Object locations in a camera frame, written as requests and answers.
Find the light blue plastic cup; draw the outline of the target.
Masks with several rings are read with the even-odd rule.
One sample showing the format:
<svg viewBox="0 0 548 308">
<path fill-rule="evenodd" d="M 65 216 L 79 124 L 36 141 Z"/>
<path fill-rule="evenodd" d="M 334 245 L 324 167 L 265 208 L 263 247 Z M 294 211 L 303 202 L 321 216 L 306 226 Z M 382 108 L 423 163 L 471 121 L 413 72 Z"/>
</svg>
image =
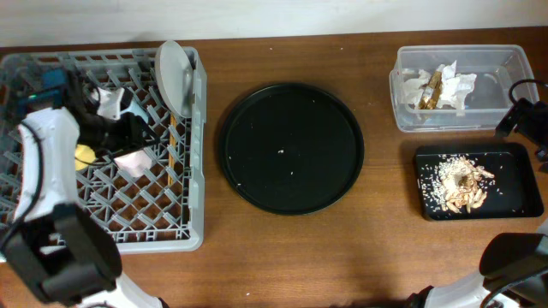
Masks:
<svg viewBox="0 0 548 308">
<path fill-rule="evenodd" d="M 140 117 L 145 122 L 145 124 L 149 122 L 148 113 L 134 100 L 131 101 L 131 103 L 129 104 L 127 108 L 124 108 L 123 110 L 121 110 L 120 114 L 121 115 L 132 114 L 134 116 Z"/>
</svg>

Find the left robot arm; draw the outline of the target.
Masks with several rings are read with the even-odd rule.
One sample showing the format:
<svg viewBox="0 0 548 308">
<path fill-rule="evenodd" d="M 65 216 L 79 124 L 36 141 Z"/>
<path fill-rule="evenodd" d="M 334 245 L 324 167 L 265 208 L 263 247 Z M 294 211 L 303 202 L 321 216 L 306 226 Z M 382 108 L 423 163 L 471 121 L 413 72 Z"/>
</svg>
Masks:
<svg viewBox="0 0 548 308">
<path fill-rule="evenodd" d="M 81 207 L 76 185 L 78 145 L 123 156 L 159 142 L 146 120 L 126 109 L 133 93 L 95 88 L 56 68 L 33 92 L 11 92 L 10 117 L 21 135 L 22 188 L 1 253 L 42 303 L 66 307 L 164 307 L 122 271 L 115 241 Z"/>
</svg>

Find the yellow plastic bowl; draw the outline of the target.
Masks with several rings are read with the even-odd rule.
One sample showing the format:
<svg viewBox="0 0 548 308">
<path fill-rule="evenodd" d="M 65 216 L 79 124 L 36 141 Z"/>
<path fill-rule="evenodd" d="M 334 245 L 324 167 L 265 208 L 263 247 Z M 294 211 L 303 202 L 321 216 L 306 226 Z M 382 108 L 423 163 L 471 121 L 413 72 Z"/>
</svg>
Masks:
<svg viewBox="0 0 548 308">
<path fill-rule="evenodd" d="M 78 144 L 74 153 L 75 169 L 77 171 L 83 170 L 95 162 L 95 151 L 87 146 Z"/>
</svg>

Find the white tissue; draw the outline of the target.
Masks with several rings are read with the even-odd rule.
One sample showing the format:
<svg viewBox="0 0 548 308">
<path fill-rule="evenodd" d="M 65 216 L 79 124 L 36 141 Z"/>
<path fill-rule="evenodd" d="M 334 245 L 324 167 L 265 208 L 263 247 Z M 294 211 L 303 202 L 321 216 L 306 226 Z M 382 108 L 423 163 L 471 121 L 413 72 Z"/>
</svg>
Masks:
<svg viewBox="0 0 548 308">
<path fill-rule="evenodd" d="M 404 81 L 402 85 L 402 102 L 412 105 L 417 110 L 426 85 L 429 83 L 431 77 L 432 75 L 429 72 L 420 69 L 418 77 Z"/>
<path fill-rule="evenodd" d="M 466 109 L 466 97 L 474 91 L 477 74 L 458 74 L 456 64 L 457 61 L 453 61 L 449 65 L 441 64 L 438 67 L 441 73 L 441 93 L 437 109 L 461 112 Z"/>
</svg>

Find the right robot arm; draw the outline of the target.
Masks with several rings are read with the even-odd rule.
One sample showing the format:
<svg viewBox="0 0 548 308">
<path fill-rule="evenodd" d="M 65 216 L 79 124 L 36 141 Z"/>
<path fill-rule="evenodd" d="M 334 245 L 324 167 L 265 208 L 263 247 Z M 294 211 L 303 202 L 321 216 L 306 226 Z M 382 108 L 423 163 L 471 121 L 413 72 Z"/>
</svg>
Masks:
<svg viewBox="0 0 548 308">
<path fill-rule="evenodd" d="M 516 131 L 539 146 L 535 156 L 547 171 L 547 103 L 514 102 L 496 128 L 498 135 Z M 534 233 L 502 233 L 485 251 L 479 270 L 445 287 L 426 287 L 411 294 L 405 307 L 546 307 L 547 223 Z"/>
</svg>

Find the gold snack wrapper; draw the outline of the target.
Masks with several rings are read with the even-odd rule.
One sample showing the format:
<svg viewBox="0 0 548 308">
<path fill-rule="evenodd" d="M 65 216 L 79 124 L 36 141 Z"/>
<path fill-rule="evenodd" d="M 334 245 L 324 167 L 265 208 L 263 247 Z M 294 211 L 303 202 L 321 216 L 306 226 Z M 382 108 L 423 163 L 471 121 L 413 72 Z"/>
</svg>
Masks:
<svg viewBox="0 0 548 308">
<path fill-rule="evenodd" d="M 437 70 L 430 78 L 419 101 L 420 110 L 434 110 L 442 91 L 442 71 Z"/>
</svg>

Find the pink plastic cup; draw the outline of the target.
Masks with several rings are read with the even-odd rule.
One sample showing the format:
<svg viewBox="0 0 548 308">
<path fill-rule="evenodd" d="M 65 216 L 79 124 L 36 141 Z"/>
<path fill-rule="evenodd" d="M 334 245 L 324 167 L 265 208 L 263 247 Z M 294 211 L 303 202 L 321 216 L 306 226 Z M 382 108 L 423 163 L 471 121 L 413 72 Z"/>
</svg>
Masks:
<svg viewBox="0 0 548 308">
<path fill-rule="evenodd" d="M 141 177 L 152 166 L 152 159 L 144 150 L 134 151 L 114 159 L 117 167 L 133 178 Z"/>
</svg>

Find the rice and food scraps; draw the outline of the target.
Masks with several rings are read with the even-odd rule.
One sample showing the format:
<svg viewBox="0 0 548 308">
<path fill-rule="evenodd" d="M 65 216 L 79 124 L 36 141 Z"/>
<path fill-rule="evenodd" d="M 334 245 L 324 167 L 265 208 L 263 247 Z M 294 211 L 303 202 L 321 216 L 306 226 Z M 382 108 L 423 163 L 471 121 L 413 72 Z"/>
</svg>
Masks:
<svg viewBox="0 0 548 308">
<path fill-rule="evenodd" d="M 484 206 L 488 189 L 497 183 L 491 171 L 468 155 L 436 155 L 418 171 L 420 194 L 433 214 L 471 214 Z"/>
</svg>

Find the grey plate with food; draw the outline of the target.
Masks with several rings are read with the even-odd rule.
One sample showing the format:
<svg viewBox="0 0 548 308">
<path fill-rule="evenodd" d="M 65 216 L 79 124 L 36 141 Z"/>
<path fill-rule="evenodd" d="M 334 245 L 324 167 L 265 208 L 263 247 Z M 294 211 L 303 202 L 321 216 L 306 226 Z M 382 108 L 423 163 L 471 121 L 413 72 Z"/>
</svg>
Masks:
<svg viewBox="0 0 548 308">
<path fill-rule="evenodd" d="M 176 116 L 191 117 L 194 72 L 184 49 L 173 40 L 164 42 L 157 50 L 154 69 L 158 89 L 169 110 Z"/>
</svg>

